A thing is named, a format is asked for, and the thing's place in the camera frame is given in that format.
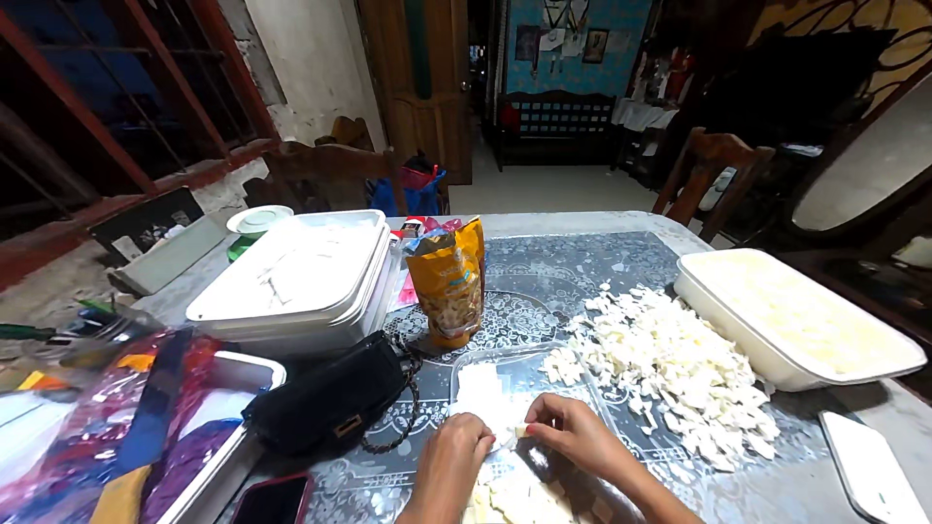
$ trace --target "blue bag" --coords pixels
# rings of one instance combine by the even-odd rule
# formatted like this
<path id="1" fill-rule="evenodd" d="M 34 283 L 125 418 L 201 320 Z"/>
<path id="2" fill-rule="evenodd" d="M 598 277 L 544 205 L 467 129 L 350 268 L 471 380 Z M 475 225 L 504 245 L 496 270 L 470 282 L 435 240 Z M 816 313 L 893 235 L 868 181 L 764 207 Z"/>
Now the blue bag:
<path id="1" fill-rule="evenodd" d="M 437 185 L 444 176 L 446 176 L 446 170 L 438 169 L 437 176 L 422 189 L 408 189 L 407 187 L 404 189 L 409 215 L 440 214 L 440 207 L 437 205 Z M 391 181 L 388 178 L 376 180 L 369 209 L 378 209 L 385 216 L 398 216 L 398 205 L 395 204 Z"/>

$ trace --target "hand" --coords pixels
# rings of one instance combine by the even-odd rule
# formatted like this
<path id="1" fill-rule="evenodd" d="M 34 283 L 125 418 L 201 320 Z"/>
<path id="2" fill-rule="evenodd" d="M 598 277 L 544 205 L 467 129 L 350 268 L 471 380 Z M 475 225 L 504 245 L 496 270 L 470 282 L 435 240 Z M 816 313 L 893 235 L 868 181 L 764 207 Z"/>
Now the hand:
<path id="1" fill-rule="evenodd" d="M 528 434 L 563 453 L 580 469 L 616 484 L 637 460 L 584 402 L 542 393 L 530 405 Z"/>
<path id="2" fill-rule="evenodd" d="M 446 419 L 420 454 L 414 493 L 396 522 L 458 523 L 493 442 L 492 431 L 472 413 Z"/>

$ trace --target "mirror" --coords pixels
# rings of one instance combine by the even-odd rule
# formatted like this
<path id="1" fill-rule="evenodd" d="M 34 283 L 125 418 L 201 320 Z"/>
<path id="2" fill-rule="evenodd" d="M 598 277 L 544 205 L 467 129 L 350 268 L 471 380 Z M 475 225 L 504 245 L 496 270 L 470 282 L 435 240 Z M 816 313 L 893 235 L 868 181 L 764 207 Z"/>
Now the mirror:
<path id="1" fill-rule="evenodd" d="M 932 76 L 869 125 L 802 195 L 792 221 L 825 231 L 861 216 L 932 165 Z"/>

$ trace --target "chain strap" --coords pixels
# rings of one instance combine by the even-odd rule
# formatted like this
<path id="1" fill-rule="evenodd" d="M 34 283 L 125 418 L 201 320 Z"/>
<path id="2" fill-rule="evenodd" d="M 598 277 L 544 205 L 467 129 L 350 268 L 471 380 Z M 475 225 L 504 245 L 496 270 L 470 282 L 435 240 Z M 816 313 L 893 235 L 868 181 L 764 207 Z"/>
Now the chain strap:
<path id="1" fill-rule="evenodd" d="M 418 415 L 420 415 L 420 391 L 418 390 L 418 385 L 414 382 L 414 376 L 420 371 L 420 367 L 424 364 L 424 359 L 418 350 L 404 344 L 401 336 L 397 333 L 392 338 L 392 345 L 396 349 L 401 349 L 402 353 L 409 361 L 408 368 L 404 371 L 404 380 L 407 382 L 408 389 L 411 390 L 411 420 L 408 421 L 407 427 L 402 430 L 398 438 L 392 440 L 388 444 L 371 444 L 364 435 L 363 449 L 375 455 L 387 453 L 401 446 L 401 443 L 404 442 L 411 433 L 411 430 L 414 429 L 414 421 L 416 421 Z"/>

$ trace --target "doorway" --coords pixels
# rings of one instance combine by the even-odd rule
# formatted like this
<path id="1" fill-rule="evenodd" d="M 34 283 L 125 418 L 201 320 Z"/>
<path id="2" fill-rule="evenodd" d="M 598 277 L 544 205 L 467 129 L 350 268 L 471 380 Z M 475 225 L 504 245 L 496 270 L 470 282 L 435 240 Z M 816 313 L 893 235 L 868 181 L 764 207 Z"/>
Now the doorway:
<path id="1" fill-rule="evenodd" d="M 473 181 L 468 0 L 358 0 L 363 41 L 389 142 Z"/>

